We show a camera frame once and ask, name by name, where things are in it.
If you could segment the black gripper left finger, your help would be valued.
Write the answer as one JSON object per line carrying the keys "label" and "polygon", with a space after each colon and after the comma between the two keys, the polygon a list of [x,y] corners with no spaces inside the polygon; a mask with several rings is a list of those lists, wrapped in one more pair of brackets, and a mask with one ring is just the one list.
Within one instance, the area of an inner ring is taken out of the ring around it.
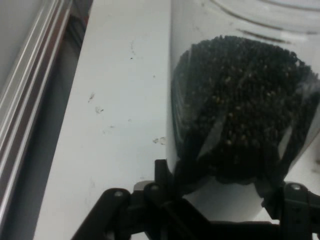
{"label": "black gripper left finger", "polygon": [[165,159],[157,159],[154,181],[139,182],[133,192],[105,190],[72,236],[74,240],[129,240],[145,233],[150,240],[165,239],[162,205],[170,199],[171,174]]}

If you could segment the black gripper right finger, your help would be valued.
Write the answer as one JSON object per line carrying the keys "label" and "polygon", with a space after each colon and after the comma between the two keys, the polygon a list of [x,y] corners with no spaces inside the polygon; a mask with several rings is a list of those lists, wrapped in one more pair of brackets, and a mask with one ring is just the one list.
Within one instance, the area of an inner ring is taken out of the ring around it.
{"label": "black gripper right finger", "polygon": [[320,196],[300,183],[286,182],[262,207],[272,220],[278,220],[279,240],[311,240],[320,235]]}

